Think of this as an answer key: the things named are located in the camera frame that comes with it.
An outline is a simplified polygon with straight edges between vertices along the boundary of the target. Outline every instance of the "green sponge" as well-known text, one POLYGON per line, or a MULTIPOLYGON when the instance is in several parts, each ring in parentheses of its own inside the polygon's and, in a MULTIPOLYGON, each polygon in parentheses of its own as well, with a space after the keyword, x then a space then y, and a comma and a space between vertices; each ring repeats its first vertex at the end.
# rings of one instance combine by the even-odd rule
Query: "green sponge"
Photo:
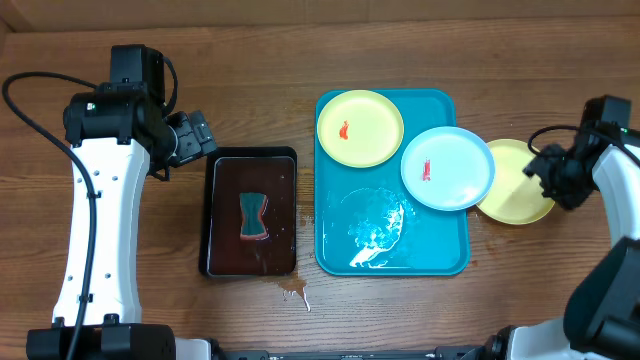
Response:
POLYGON ((260 193, 240 193, 242 227, 240 240, 264 240, 269 237, 262 221, 267 209, 267 195, 260 193))

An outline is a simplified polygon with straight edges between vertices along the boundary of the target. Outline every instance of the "wooden tabletop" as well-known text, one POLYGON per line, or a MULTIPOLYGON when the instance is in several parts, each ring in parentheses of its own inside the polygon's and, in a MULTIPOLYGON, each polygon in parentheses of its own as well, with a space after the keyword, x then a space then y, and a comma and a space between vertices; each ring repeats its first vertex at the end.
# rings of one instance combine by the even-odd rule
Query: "wooden tabletop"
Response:
MULTIPOLYGON (((578 124, 584 102, 640 103, 640 18, 437 21, 293 27, 8 35, 0 77, 55 71, 108 80, 109 49, 143 43, 173 61, 177 109, 201 109, 221 146, 289 145, 298 153, 298 268, 286 279, 208 280, 198 273, 205 161, 147 179, 138 286, 145 323, 226 349, 428 349, 483 343, 510 324, 561 316, 609 248, 603 203, 554 210, 528 226, 468 211, 472 261, 445 278, 334 277, 314 258, 314 107, 326 91, 439 88, 458 124, 486 141, 526 140, 578 124), (283 290, 304 286, 300 296, 283 290)), ((84 89, 56 80, 12 86, 24 111, 64 136, 62 110, 84 89)), ((638 124, 636 109, 633 124, 638 124)), ((545 142, 570 142, 559 133, 545 142)), ((24 358, 47 328, 66 265, 70 161, 0 105, 0 357, 24 358)))

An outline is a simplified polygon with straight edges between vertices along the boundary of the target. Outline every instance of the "red stain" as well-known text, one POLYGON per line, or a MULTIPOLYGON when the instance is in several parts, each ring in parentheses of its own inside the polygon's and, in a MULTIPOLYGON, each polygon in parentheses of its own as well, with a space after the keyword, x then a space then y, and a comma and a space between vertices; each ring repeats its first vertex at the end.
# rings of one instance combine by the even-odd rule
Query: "red stain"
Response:
POLYGON ((347 130, 349 129, 349 123, 347 120, 344 121, 344 125, 340 128, 340 138, 348 140, 349 136, 347 136, 347 130))
POLYGON ((427 159, 424 163, 424 172, 422 173, 422 181, 431 181, 431 160, 427 159))

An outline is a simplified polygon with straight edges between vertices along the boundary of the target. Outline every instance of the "black cable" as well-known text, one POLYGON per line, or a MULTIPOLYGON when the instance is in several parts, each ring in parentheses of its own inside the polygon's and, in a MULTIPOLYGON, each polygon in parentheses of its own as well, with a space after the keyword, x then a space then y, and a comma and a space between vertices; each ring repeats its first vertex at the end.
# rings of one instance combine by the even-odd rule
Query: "black cable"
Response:
POLYGON ((169 103, 162 109, 162 117, 168 116, 173 111, 173 108, 176 107, 176 102, 178 101, 178 76, 176 75, 176 70, 173 68, 173 64, 168 57, 163 57, 162 60, 167 64, 169 71, 171 72, 171 77, 173 77, 173 91, 171 92, 171 98, 169 99, 169 103))
POLYGON ((600 140, 611 144, 615 147, 617 147, 618 149, 620 149, 620 151, 622 151, 625 155, 627 155, 631 161, 633 161, 638 167, 640 167, 640 159, 638 159, 638 157, 636 157, 631 150, 627 149, 626 146, 624 146, 624 144, 619 141, 616 140, 614 138, 611 138, 603 133, 600 133, 594 129, 588 129, 588 128, 579 128, 577 126, 573 126, 573 125, 553 125, 553 126, 547 126, 545 128, 542 128, 536 132, 533 133, 533 135, 531 135, 531 137, 529 138, 529 141, 527 142, 527 147, 529 148, 529 151, 531 151, 532 153, 534 153, 536 156, 545 156, 543 154, 540 154, 540 152, 536 149, 534 149, 533 147, 533 140, 535 140, 535 138, 537 138, 538 136, 550 132, 550 131, 554 131, 554 130, 571 130, 571 131, 577 131, 577 132, 583 132, 583 133, 587 133, 589 135, 593 135, 597 138, 599 138, 600 140))
POLYGON ((78 316, 76 317, 76 324, 73 329, 73 336, 71 338, 71 344, 69 345, 69 351, 67 352, 67 360, 73 360, 73 356, 75 355, 75 351, 78 347, 78 340, 80 338, 80 329, 82 328, 82 323, 84 322, 84 316, 87 311, 87 302, 89 300, 89 286, 91 284, 91 268, 93 264, 93 255, 95 252, 95 244, 96 244, 96 199, 95 199, 95 190, 93 188, 93 182, 91 182, 91 177, 89 176, 89 172, 82 164, 82 161, 76 156, 67 147, 64 143, 58 140, 55 136, 53 136, 50 132, 45 130, 42 126, 38 125, 35 121, 30 119, 27 115, 25 115, 16 104, 9 97, 9 85, 16 80, 24 79, 28 77, 48 77, 55 79, 62 79, 74 82, 76 84, 88 86, 90 88, 95 89, 96 85, 76 79, 71 76, 43 72, 43 71, 33 71, 33 72, 24 72, 20 74, 15 74, 9 76, 4 83, 2 84, 2 97, 4 101, 7 103, 7 106, 14 112, 22 121, 24 121, 27 125, 31 126, 35 131, 37 131, 40 135, 44 136, 47 140, 52 142, 58 149, 60 149, 63 153, 65 153, 71 161, 76 165, 80 174, 82 174, 82 179, 84 180, 85 185, 87 186, 87 193, 90 194, 88 196, 89 199, 89 243, 87 246, 87 260, 84 265, 84 279, 82 281, 82 292, 80 296, 80 304, 78 306, 78 316))

